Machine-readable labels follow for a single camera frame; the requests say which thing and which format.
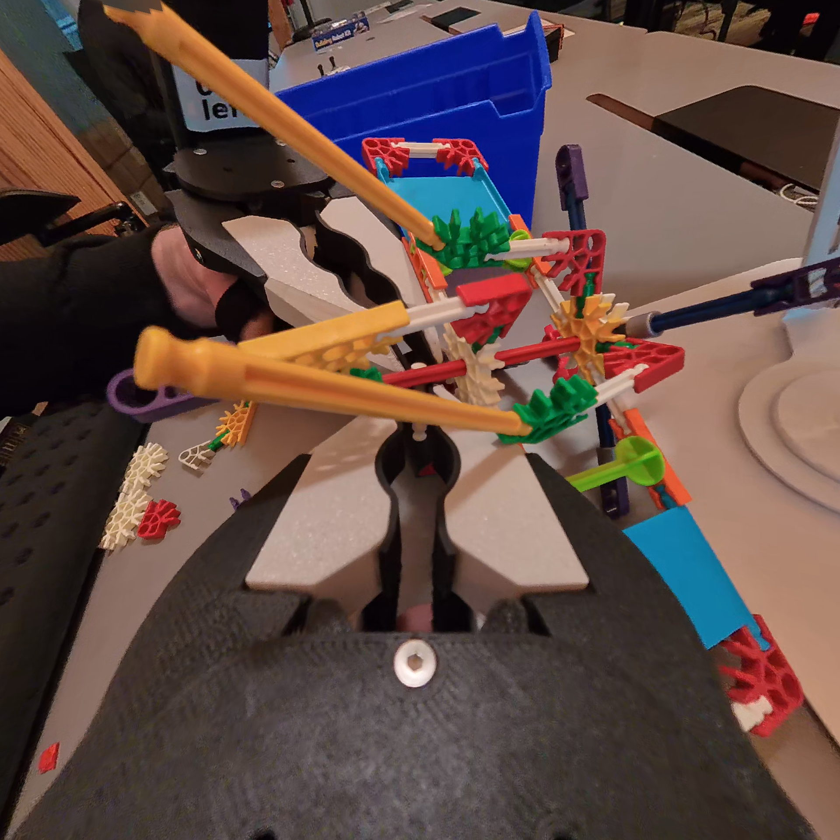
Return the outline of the red toy connector piece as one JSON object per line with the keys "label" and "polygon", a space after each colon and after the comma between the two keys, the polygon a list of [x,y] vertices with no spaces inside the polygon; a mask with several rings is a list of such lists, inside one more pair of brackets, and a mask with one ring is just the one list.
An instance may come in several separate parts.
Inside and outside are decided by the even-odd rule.
{"label": "red toy connector piece", "polygon": [[181,512],[169,500],[151,500],[137,528],[138,539],[162,540],[168,530],[181,523]]}

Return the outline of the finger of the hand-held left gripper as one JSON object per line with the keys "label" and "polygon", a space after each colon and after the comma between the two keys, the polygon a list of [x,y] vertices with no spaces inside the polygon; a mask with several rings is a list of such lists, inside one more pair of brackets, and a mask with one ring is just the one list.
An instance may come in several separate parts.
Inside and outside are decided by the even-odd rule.
{"label": "finger of the hand-held left gripper", "polygon": [[427,303],[402,240],[356,196],[305,196],[303,219],[311,261],[334,276],[317,282],[303,304],[310,322],[336,318],[399,300],[408,308]]}
{"label": "finger of the hand-held left gripper", "polygon": [[338,276],[310,260],[303,235],[294,224],[240,217],[223,226],[266,273],[267,300],[282,321],[314,323],[363,310]]}

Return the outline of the blue printed box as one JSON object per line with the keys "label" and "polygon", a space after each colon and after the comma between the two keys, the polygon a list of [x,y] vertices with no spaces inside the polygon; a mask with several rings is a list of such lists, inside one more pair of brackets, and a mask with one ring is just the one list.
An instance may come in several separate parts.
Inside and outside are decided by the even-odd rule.
{"label": "blue printed box", "polygon": [[321,52],[355,36],[366,34],[370,29],[367,15],[356,13],[348,18],[331,20],[316,26],[311,32],[311,41],[315,51]]}

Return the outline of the person's left hand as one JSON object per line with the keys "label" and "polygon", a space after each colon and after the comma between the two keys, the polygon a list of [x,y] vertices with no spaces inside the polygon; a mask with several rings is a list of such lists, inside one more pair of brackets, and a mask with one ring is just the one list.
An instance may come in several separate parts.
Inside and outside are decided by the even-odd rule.
{"label": "person's left hand", "polygon": [[156,234],[151,255],[173,311],[201,334],[242,342],[277,331],[275,314],[248,283],[201,264],[178,226]]}

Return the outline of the yellow toy connector piece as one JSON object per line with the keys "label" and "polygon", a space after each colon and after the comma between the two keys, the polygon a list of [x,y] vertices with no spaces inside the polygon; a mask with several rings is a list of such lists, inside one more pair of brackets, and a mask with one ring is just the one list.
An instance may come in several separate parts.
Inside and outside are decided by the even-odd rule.
{"label": "yellow toy connector piece", "polygon": [[234,447],[244,445],[250,427],[255,418],[257,405],[250,401],[242,401],[234,405],[233,410],[226,412],[219,418],[216,435],[212,440],[212,448]]}

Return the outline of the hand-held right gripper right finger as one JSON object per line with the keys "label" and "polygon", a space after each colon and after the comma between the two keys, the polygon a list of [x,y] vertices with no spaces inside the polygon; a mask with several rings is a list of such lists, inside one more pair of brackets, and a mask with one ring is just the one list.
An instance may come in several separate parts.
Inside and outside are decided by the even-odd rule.
{"label": "hand-held right gripper right finger", "polygon": [[517,444],[434,429],[445,483],[434,541],[434,630],[468,631],[474,614],[531,593],[583,590],[589,577]]}

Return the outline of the person's left forearm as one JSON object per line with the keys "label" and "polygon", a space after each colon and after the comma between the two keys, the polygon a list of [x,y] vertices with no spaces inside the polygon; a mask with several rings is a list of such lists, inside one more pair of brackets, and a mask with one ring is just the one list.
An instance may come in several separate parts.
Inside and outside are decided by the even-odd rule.
{"label": "person's left forearm", "polygon": [[2,263],[3,416],[102,394],[131,366],[149,326],[190,335],[154,267],[160,230],[81,238],[44,258]]}

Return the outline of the white tilted reading stand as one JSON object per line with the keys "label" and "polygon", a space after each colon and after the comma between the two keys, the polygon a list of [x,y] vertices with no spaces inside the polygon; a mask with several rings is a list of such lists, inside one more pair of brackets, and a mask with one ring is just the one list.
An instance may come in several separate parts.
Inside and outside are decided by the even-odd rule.
{"label": "white tilted reading stand", "polygon": [[782,312],[789,360],[748,383],[738,403],[742,436],[785,485],[839,511],[839,132],[835,132],[819,200],[799,268],[753,282],[783,291],[769,312]]}

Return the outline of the blue plastic bin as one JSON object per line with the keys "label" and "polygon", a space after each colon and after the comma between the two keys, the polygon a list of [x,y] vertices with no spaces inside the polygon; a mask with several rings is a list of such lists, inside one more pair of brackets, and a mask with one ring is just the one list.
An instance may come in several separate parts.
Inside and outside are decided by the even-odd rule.
{"label": "blue plastic bin", "polygon": [[277,96],[357,161],[365,138],[474,141],[508,208],[530,223],[551,86],[532,11],[517,34],[479,28]]}

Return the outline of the colourful toy construction model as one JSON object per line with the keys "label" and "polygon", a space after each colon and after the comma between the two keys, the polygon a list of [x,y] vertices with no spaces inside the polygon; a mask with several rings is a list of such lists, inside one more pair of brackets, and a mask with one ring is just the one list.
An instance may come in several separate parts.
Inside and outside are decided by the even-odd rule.
{"label": "colourful toy construction model", "polygon": [[[603,231],[573,223],[570,231],[530,238],[511,225],[503,202],[478,154],[466,141],[405,143],[363,141],[364,165],[353,161],[303,117],[273,97],[168,6],[103,6],[113,22],[179,70],[197,73],[276,140],[321,166],[342,186],[408,234],[408,253],[427,254],[441,274],[510,266],[512,274],[460,287],[456,298],[442,291],[409,308],[389,302],[310,325],[213,350],[207,340],[189,343],[147,328],[134,355],[133,374],[145,389],[177,386],[194,396],[242,396],[327,413],[383,417],[394,422],[441,426],[454,422],[471,434],[493,433],[500,445],[536,445],[607,405],[617,435],[613,462],[570,478],[578,490],[626,478],[656,490],[663,510],[627,531],[675,594],[707,648],[722,644],[741,659],[721,672],[734,682],[728,697],[742,729],[771,734],[803,702],[802,686],[770,630],[749,613],[728,574],[701,534],[666,458],[639,411],[619,408],[618,398],[640,393],[671,372],[671,362],[651,356],[671,346],[663,332],[750,312],[803,313],[838,299],[838,245],[830,246],[812,225],[811,250],[802,265],[754,281],[742,294],[693,308],[649,312],[627,320],[626,307],[602,291]],[[430,395],[385,395],[472,377],[494,385],[491,339],[509,330],[542,282],[551,301],[560,345],[545,339],[535,350],[576,354],[572,374],[558,374],[550,393],[535,391],[527,403],[498,410],[497,399],[458,388],[458,407],[433,409]]]}

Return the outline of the white snowflake toy connector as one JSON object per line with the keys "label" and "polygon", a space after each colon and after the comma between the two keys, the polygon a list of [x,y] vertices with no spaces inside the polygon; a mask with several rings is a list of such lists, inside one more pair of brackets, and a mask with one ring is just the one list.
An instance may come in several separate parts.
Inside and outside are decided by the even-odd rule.
{"label": "white snowflake toy connector", "polygon": [[150,501],[150,495],[141,486],[122,491],[108,516],[98,547],[113,551],[133,541]]}
{"label": "white snowflake toy connector", "polygon": [[146,443],[139,446],[126,468],[120,492],[130,494],[149,487],[151,480],[161,475],[168,458],[167,450],[160,444]]}

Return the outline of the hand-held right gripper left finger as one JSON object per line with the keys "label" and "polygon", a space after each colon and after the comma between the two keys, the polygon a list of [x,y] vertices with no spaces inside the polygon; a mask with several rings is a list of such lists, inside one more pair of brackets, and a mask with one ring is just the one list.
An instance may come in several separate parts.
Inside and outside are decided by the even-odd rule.
{"label": "hand-held right gripper left finger", "polygon": [[402,537],[392,483],[402,470],[393,420],[353,420],[315,447],[247,586],[332,599],[369,629],[394,629]]}

